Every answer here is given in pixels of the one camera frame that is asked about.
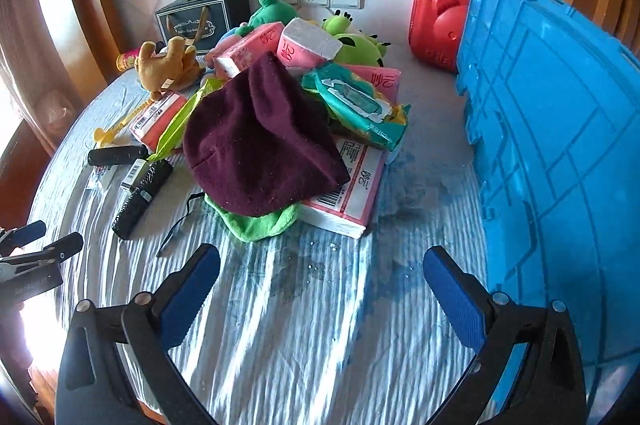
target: green frog plush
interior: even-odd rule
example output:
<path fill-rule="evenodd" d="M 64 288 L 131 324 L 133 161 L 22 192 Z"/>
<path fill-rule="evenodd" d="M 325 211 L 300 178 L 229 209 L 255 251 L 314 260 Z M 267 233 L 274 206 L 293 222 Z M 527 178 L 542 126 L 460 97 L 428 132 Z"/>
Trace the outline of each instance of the green frog plush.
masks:
<path fill-rule="evenodd" d="M 285 26 L 298 16 L 295 8 L 281 0 L 258 0 L 260 8 L 256 11 L 247 26 L 240 26 L 236 29 L 236 35 L 247 36 L 258 26 L 271 24 L 272 22 L 282 22 Z"/>
<path fill-rule="evenodd" d="M 378 42 L 377 35 L 367 37 L 362 32 L 351 30 L 351 15 L 347 12 L 340 14 L 340 10 L 336 10 L 336 14 L 324 20 L 322 29 L 334 38 L 342 42 L 342 49 L 335 55 L 334 62 L 336 64 L 349 64 L 351 66 L 380 66 L 385 65 L 382 57 L 386 54 L 388 42 Z"/>

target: gray tablecloth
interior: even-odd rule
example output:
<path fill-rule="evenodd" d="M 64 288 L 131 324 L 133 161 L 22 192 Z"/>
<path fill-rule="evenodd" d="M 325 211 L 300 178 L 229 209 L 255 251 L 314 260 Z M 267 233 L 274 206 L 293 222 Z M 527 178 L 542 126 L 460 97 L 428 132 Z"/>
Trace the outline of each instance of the gray tablecloth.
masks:
<path fill-rule="evenodd" d="M 444 245 L 484 281 L 486 251 L 454 78 L 398 48 L 387 65 L 403 71 L 400 99 L 413 108 L 363 238 L 296 222 L 283 235 L 248 245 L 197 201 L 160 259 L 159 243 L 199 190 L 182 157 L 173 158 L 174 173 L 132 241 L 110 230 L 126 197 L 119 185 L 128 167 L 106 192 L 87 189 L 94 128 L 147 96 L 135 71 L 127 71 L 82 113 L 38 190 L 31 220 L 43 219 L 49 230 L 28 251 L 71 231 L 85 241 L 84 251 L 63 264 L 63 286 L 39 297 L 41 307 L 54 307 L 66 328 L 78 300 L 126 303 L 155 290 L 200 243 L 212 243 L 222 256 L 220 278 L 170 356 L 219 423 L 424 423 L 472 353 L 424 281 L 422 256 Z M 140 399 L 157 409 L 127 347 L 123 355 Z"/>

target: blue storage bin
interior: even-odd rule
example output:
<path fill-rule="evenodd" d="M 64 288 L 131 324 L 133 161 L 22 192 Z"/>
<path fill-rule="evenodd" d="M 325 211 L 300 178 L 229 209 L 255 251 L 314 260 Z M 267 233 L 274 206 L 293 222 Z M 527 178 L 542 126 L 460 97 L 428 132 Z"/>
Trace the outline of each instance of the blue storage bin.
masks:
<path fill-rule="evenodd" d="M 487 288 L 564 300 L 596 423 L 640 361 L 640 63 L 561 0 L 471 0 L 458 69 Z"/>

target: knit hat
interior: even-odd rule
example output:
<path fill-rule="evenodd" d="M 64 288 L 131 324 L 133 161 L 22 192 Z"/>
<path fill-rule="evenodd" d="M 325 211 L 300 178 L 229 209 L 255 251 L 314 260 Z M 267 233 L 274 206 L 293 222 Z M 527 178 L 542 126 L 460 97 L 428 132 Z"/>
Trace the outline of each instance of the knit hat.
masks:
<path fill-rule="evenodd" d="M 194 109 L 182 149 L 196 183 L 221 208 L 260 217 L 349 181 L 305 95 L 269 52 Z"/>

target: black clamp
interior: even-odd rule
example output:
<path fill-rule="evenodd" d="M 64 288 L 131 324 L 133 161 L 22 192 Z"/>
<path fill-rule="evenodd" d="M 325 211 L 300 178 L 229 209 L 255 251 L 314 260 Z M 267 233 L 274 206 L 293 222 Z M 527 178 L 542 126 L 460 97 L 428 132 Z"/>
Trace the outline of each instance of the black clamp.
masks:
<path fill-rule="evenodd" d="M 25 227 L 0 231 L 0 253 L 9 255 L 45 235 L 46 225 L 36 221 Z M 22 329 L 18 310 L 21 303 L 62 284 L 60 263 L 82 250 L 82 236 L 71 233 L 36 253 L 0 257 L 0 336 L 11 337 Z M 0 358 L 18 393 L 33 407 L 37 395 L 24 365 L 11 355 Z"/>
<path fill-rule="evenodd" d="M 462 343 L 476 350 L 430 425 L 475 425 L 505 370 L 514 344 L 526 343 L 524 361 L 508 398 L 486 423 L 584 425 L 586 399 L 580 352 L 569 313 L 490 295 L 462 272 L 444 248 L 424 256 L 424 275 Z M 182 270 L 155 293 L 123 306 L 96 309 L 78 302 L 66 339 L 56 393 L 58 425 L 150 425 L 116 349 L 129 344 L 162 413 L 171 425 L 217 425 L 167 355 L 182 343 L 220 273 L 220 256 L 201 245 Z"/>
<path fill-rule="evenodd" d="M 184 340 L 220 273 L 220 255 L 200 245 L 155 293 L 123 306 L 96 308 L 81 300 L 71 318 L 56 391 L 60 425 L 150 425 L 127 379 L 116 344 L 129 344 L 167 421 L 217 425 L 166 352 Z"/>
<path fill-rule="evenodd" d="M 476 356 L 428 425 L 475 425 L 505 371 L 515 344 L 527 344 L 508 396 L 490 425 L 584 425 L 582 361 L 569 311 L 490 295 L 442 246 L 424 256 L 423 272 L 456 335 Z"/>
<path fill-rule="evenodd" d="M 0 237 L 3 250 L 24 246 L 46 233 L 42 221 L 17 230 L 9 230 Z M 82 235 L 78 232 L 51 243 L 35 253 L 0 258 L 0 312 L 15 308 L 31 297 L 62 284 L 60 263 L 82 249 Z"/>

